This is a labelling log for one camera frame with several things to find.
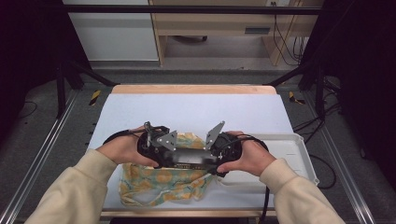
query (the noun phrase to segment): sweater cuff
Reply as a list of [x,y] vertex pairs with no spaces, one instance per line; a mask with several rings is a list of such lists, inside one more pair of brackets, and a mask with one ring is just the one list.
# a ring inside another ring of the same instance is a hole
[[117,164],[102,153],[89,149],[75,168],[90,178],[107,185],[108,180],[117,168]]
[[288,181],[298,176],[285,159],[273,161],[260,175],[260,181],[277,193]]

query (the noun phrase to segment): left hand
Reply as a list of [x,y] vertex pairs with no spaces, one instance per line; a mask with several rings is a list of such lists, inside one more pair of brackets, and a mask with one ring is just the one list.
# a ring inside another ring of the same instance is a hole
[[[136,128],[133,131],[141,129],[143,129],[143,126]],[[96,150],[113,160],[116,164],[132,162],[145,166],[159,166],[158,162],[144,157],[137,152],[137,140],[138,137],[132,134],[120,136],[102,145]]]

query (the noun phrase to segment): white tabletop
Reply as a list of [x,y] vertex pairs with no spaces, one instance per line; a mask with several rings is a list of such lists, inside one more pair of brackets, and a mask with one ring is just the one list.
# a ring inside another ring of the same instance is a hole
[[[89,148],[97,148],[113,133],[150,121],[171,131],[192,132],[205,139],[206,133],[221,121],[223,131],[245,133],[293,133],[282,99],[276,94],[116,94],[108,96],[93,133]],[[121,168],[108,182],[104,211],[139,211],[120,202],[118,184]],[[202,200],[166,202],[150,210],[261,209],[262,190],[226,189],[216,181],[208,186]]]

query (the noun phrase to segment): black controller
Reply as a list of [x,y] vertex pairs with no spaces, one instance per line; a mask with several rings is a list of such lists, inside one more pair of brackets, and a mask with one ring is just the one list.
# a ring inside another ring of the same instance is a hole
[[[140,131],[142,134],[137,142],[137,151],[156,162],[159,166],[167,168],[207,170],[212,175],[224,177],[227,173],[218,173],[217,168],[228,161],[237,161],[242,155],[242,140],[260,141],[266,149],[266,145],[261,140],[252,136],[238,138],[237,136],[220,133],[224,122],[220,123],[211,130],[206,137],[206,147],[204,149],[196,148],[179,148],[176,147],[177,132],[169,132],[164,126],[153,127],[146,122],[145,130]],[[106,141],[138,132],[122,131],[111,135]]]

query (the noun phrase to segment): hand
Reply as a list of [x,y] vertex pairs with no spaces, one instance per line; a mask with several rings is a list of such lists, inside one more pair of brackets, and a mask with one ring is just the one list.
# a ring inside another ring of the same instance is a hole
[[96,150],[113,160],[116,164],[132,162],[146,166],[159,166],[158,162],[144,157],[137,152],[137,140],[141,134],[142,133],[136,133],[136,136],[130,134],[117,137]]
[[[242,132],[228,132],[232,135],[244,134]],[[219,173],[229,172],[233,170],[241,170],[260,176],[269,164],[276,158],[265,150],[262,145],[253,141],[242,141],[242,156],[237,161],[225,162],[218,167]]]

